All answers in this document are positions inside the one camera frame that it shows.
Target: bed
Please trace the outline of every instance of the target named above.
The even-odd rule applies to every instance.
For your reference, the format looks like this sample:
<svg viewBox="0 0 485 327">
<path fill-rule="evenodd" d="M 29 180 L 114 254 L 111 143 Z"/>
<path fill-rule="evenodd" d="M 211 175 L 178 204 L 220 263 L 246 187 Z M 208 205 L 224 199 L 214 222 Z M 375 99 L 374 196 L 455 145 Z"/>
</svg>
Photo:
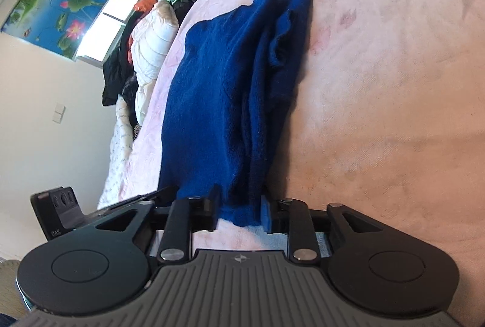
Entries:
<svg viewBox="0 0 485 327">
<path fill-rule="evenodd" d="M 157 188 L 161 131 L 187 31 L 252 0 L 198 0 L 166 57 L 119 200 Z M 313 0 L 311 29 L 268 187 L 342 202 L 449 253 L 450 313 L 485 320 L 485 0 Z M 195 247 L 266 249 L 222 222 Z"/>
</svg>

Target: white comforter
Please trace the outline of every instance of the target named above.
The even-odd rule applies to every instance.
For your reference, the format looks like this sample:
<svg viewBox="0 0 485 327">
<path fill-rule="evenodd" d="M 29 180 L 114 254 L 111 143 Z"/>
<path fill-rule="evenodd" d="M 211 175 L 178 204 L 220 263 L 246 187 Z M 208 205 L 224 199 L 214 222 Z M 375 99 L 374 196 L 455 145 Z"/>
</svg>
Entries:
<svg viewBox="0 0 485 327">
<path fill-rule="evenodd" d="M 129 123 L 128 106 L 121 96 L 116 102 L 115 131 L 110 143 L 110 168 L 98 209 L 118 202 L 126 162 L 132 152 L 133 129 Z"/>
<path fill-rule="evenodd" d="M 159 1 L 133 29 L 132 58 L 138 80 L 135 99 L 136 119 L 145 120 L 160 68 L 179 30 L 179 22 L 169 2 Z"/>
</svg>

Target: window frame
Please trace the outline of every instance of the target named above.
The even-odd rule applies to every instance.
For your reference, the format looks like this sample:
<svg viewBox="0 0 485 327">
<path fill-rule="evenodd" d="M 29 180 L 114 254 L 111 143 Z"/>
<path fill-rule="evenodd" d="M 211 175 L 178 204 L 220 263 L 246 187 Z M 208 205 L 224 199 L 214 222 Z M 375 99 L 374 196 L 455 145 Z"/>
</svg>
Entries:
<svg viewBox="0 0 485 327">
<path fill-rule="evenodd" d="M 131 10 L 130 13 L 129 13 L 129 15 L 128 15 L 128 17 L 126 18 L 126 20 L 118 19 L 118 18 L 116 18 L 113 15 L 104 13 L 104 7 L 106 6 L 106 4 L 108 2 L 109 2 L 109 0 L 104 4 L 103 8 L 101 8 L 101 11 L 99 12 L 99 14 L 94 19 L 93 24 L 96 22 L 98 16 L 100 16 L 100 15 L 106 15 L 106 16 L 109 16 L 110 18 L 118 21 L 121 24 L 121 27 L 120 27 L 120 30 L 117 33 L 116 37 L 111 42 L 110 47 L 106 51 L 106 55 L 104 56 L 103 61 L 99 61 L 99 60 L 94 59 L 94 58 L 92 58 L 91 56 L 88 56 L 88 55 L 76 56 L 75 61 L 80 60 L 82 62 L 88 63 L 88 64 L 93 65 L 95 67 L 98 67 L 100 69 L 103 69 L 103 64 L 106 62 L 106 60 L 108 60 L 108 57 L 111 55 L 111 53 L 115 49 L 116 45 L 119 44 L 120 39 L 121 39 L 121 35 L 123 34 L 123 31 L 125 30 L 125 27 L 127 25 L 127 21 L 128 21 L 128 19 L 130 19 L 130 17 L 133 15 L 133 13 L 135 11 L 134 10 Z"/>
</svg>

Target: circular cap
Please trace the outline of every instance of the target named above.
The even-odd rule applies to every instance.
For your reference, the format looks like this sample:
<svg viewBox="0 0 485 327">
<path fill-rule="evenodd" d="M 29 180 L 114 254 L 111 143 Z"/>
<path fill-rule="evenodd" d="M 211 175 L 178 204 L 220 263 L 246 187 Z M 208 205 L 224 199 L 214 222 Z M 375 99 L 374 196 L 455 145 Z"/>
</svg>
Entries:
<svg viewBox="0 0 485 327">
<path fill-rule="evenodd" d="M 317 258 L 317 252 L 311 249 L 298 249 L 293 253 L 295 259 L 301 262 L 309 262 Z"/>
<path fill-rule="evenodd" d="M 110 262 L 101 253 L 74 250 L 57 257 L 52 263 L 52 272 L 65 282 L 83 283 L 103 275 L 109 265 Z"/>
<path fill-rule="evenodd" d="M 423 261 L 407 252 L 382 252 L 371 257 L 369 268 L 389 282 L 405 283 L 418 279 L 424 273 Z"/>
<path fill-rule="evenodd" d="M 176 262 L 183 258 L 184 255 L 183 250 L 175 248 L 165 249 L 160 253 L 160 257 L 168 262 Z"/>
</svg>

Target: window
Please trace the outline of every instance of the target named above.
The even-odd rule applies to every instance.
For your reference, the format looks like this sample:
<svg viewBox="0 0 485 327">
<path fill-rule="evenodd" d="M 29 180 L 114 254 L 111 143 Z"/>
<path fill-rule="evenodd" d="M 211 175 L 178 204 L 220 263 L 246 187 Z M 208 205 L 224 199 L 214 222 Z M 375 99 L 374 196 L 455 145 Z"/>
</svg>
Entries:
<svg viewBox="0 0 485 327">
<path fill-rule="evenodd" d="M 103 67 L 118 43 L 137 1 L 139 0 L 108 0 L 82 38 L 76 58 Z"/>
</svg>

